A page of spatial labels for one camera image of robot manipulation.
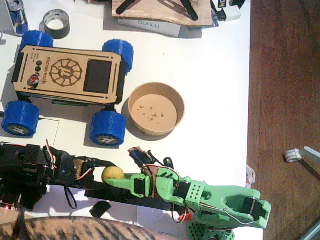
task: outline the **black screen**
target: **black screen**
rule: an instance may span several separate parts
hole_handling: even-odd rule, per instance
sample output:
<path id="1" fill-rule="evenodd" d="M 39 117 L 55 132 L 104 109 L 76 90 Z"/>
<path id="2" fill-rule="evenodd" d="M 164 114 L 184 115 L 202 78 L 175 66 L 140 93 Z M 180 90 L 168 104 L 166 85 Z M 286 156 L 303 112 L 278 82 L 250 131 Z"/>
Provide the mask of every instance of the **black screen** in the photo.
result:
<path id="1" fill-rule="evenodd" d="M 111 61 L 89 60 L 83 91 L 107 94 L 111 74 Z"/>

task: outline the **small tape roll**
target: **small tape roll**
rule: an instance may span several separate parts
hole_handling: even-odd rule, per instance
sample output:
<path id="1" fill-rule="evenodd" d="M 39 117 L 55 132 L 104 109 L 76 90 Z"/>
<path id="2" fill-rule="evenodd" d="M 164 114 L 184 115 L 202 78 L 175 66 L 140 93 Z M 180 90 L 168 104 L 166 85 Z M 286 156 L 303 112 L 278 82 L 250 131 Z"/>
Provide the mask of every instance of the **small tape roll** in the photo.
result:
<path id="1" fill-rule="evenodd" d="M 63 28 L 52 29 L 48 27 L 48 24 L 54 20 L 60 20 L 63 23 Z M 61 9 L 48 11 L 43 17 L 43 23 L 45 32 L 49 34 L 53 39 L 63 39 L 70 32 L 69 15 Z"/>

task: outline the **red button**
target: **red button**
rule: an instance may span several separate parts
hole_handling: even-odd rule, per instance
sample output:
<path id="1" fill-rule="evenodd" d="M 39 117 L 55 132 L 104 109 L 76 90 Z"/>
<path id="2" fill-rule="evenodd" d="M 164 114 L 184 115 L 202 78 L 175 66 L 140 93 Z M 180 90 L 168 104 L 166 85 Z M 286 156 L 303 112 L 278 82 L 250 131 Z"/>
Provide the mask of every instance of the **red button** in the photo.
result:
<path id="1" fill-rule="evenodd" d="M 30 77 L 30 81 L 33 82 L 33 83 L 35 83 L 38 79 L 39 79 L 39 78 L 38 78 L 37 75 L 32 75 L 32 76 Z"/>

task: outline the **wooden floor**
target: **wooden floor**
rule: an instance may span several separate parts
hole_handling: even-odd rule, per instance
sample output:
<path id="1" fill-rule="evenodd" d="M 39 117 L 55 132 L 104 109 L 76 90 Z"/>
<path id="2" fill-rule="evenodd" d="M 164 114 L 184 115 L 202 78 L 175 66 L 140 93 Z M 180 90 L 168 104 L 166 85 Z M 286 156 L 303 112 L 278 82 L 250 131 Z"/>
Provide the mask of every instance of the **wooden floor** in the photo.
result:
<path id="1" fill-rule="evenodd" d="M 320 217 L 320 164 L 282 155 L 320 152 L 320 1 L 251 1 L 250 44 L 252 187 L 272 205 L 264 239 L 295 240 Z"/>

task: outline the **green base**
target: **green base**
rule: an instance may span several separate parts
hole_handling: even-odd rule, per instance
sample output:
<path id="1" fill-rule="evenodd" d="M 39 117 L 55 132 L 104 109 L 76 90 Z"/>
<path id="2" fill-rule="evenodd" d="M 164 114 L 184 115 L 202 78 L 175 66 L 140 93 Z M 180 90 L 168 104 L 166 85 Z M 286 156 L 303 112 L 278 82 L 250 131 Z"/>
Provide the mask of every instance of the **green base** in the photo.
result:
<path id="1" fill-rule="evenodd" d="M 234 231 L 209 231 L 205 225 L 191 222 L 188 226 L 188 237 L 190 240 L 234 240 Z"/>

